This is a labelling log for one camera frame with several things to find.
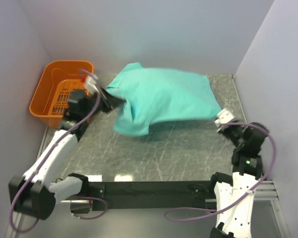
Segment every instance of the gray marble table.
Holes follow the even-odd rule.
[[[99,75],[107,85],[115,75]],[[232,75],[209,75],[215,97],[244,119]],[[215,172],[231,174],[233,145],[217,134],[212,122],[155,124],[143,137],[113,131],[117,111],[93,117],[83,138],[67,156],[55,178],[70,173],[96,175],[102,181],[209,180]],[[49,128],[45,146],[54,129]]]

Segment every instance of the cable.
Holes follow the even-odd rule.
[[[77,217],[77,218],[79,218],[81,220],[93,220],[93,219],[99,218],[102,215],[104,215],[105,212],[108,210],[108,204],[107,204],[107,202],[105,200],[101,199],[101,198],[98,198],[98,197],[80,197],[80,196],[77,196],[77,198],[88,199],[88,200],[97,200],[97,201],[101,201],[105,205],[104,211],[102,211],[100,214],[98,214],[97,216],[94,216],[94,217],[81,217],[81,216],[79,216],[77,214],[73,214],[73,216],[75,216],[75,217]]]
[[[266,134],[266,136],[268,137],[268,139],[270,140],[270,142],[272,144],[272,148],[273,148],[272,161],[269,165],[268,170],[263,175],[263,177],[253,187],[251,187],[249,189],[249,190],[253,191],[256,187],[258,187],[258,185],[260,185],[267,178],[267,176],[270,174],[270,172],[272,171],[272,169],[274,167],[274,164],[275,164],[275,161],[276,161],[276,143],[275,143],[275,140],[273,139],[273,137],[270,135],[270,133],[267,130],[263,129],[260,126],[254,125],[254,124],[248,124],[248,123],[243,123],[243,122],[230,122],[230,123],[227,123],[225,125],[241,125],[241,126],[249,126],[249,127],[254,128],[254,129],[257,129],[257,130],[261,131],[262,133]],[[226,212],[227,210],[231,209],[232,207],[237,205],[240,201],[242,201],[247,195],[248,195],[247,192],[244,193],[244,195],[242,195],[239,199],[237,199],[231,205],[229,205],[228,207],[226,207],[222,210],[216,211],[216,212],[214,212],[215,210],[195,208],[195,207],[177,207],[177,208],[172,208],[169,211],[167,211],[164,214],[164,217],[168,221],[171,221],[171,222],[190,222],[190,221],[196,221],[196,220],[200,220],[200,219],[209,218],[209,217],[216,216],[216,215],[218,215],[222,212]],[[192,211],[192,210],[194,210],[194,211],[208,211],[208,212],[214,212],[214,213],[207,214],[207,215],[204,215],[204,216],[184,218],[184,219],[174,219],[174,218],[169,218],[168,217],[168,214],[173,212],[173,211]]]
[[[97,77],[92,74],[91,72],[88,72],[85,69],[80,69],[79,70],[80,73],[81,72],[85,72],[87,73],[89,76],[93,77],[95,79],[95,81],[97,81]],[[101,92],[101,88],[96,84],[96,87],[98,89],[99,92]],[[12,203],[11,203],[11,209],[9,212],[9,222],[10,225],[12,227],[12,229],[14,229],[16,232],[18,233],[26,233],[29,232],[30,230],[32,230],[36,224],[38,223],[39,219],[36,219],[36,221],[34,222],[34,224],[32,226],[30,226],[27,229],[21,230],[18,227],[16,227],[16,225],[13,222],[13,212],[14,212],[14,207],[20,197],[20,195],[22,194],[22,192],[25,190],[25,188],[27,187],[27,185],[33,180],[33,178],[38,174],[39,170],[42,168],[42,166],[44,165],[44,163],[47,161],[47,159],[49,158],[49,156],[51,155],[52,151],[58,146],[58,144],[67,136],[69,135],[73,130],[75,130],[76,128],[78,128],[82,123],[84,123],[86,120],[88,120],[96,111],[97,107],[99,106],[101,100],[101,95],[100,93],[97,94],[97,98],[96,98],[96,102],[92,108],[92,110],[88,113],[87,116],[85,116],[82,120],[80,120],[78,123],[76,123],[75,125],[73,125],[67,132],[65,132],[59,139],[56,140],[56,142],[52,145],[52,147],[49,149],[49,151],[46,153],[46,155],[44,156],[44,158],[42,159],[41,163],[38,165],[37,169],[33,172],[33,174],[31,174],[31,176],[28,178],[28,180],[22,185],[22,187],[19,189],[19,191],[16,193]]]

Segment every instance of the fabric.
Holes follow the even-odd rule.
[[[151,124],[176,120],[212,120],[221,111],[205,75],[128,64],[108,85],[108,93],[127,102],[114,131],[128,136],[149,133]]]

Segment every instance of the black bracket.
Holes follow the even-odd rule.
[[[22,177],[14,176],[10,180],[8,188],[11,203],[24,183],[25,180]],[[55,203],[54,193],[51,193],[40,182],[30,182],[17,200],[14,210],[31,217],[46,220],[52,214]]]

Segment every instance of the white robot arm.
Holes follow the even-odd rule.
[[[210,238],[251,238],[255,189],[250,191],[250,188],[259,181],[262,174],[262,160],[258,153],[267,135],[250,128],[243,130],[241,127],[228,126],[230,122],[236,122],[236,119],[227,109],[222,110],[215,120],[218,132],[236,146],[232,156],[232,176],[216,173],[211,178],[215,183],[217,210],[230,206],[245,193],[248,195],[231,209],[218,214]]]

